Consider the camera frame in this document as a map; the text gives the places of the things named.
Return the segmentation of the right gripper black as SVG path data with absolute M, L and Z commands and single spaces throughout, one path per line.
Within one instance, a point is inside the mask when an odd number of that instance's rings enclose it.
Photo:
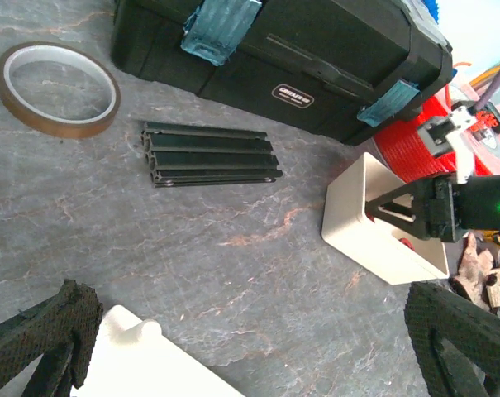
M 364 211 L 422 240 L 457 242 L 470 230 L 500 235 L 500 175 L 464 184 L 449 175 L 419 179 L 366 201 Z

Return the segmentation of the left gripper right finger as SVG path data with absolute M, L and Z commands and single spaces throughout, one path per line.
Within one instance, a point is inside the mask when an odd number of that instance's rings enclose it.
M 500 395 L 500 318 L 427 282 L 413 282 L 404 318 L 431 396 Z

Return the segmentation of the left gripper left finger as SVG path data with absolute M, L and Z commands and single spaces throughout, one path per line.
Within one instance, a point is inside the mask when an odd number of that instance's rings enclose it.
M 65 280 L 56 295 L 0 323 L 0 389 L 36 359 L 23 396 L 69 396 L 80 388 L 102 314 L 95 289 Z

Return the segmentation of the black aluminium extrusion block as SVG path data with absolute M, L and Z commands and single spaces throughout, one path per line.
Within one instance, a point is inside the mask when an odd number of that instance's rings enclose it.
M 283 176 L 264 132 L 144 122 L 140 141 L 156 188 L 273 183 Z

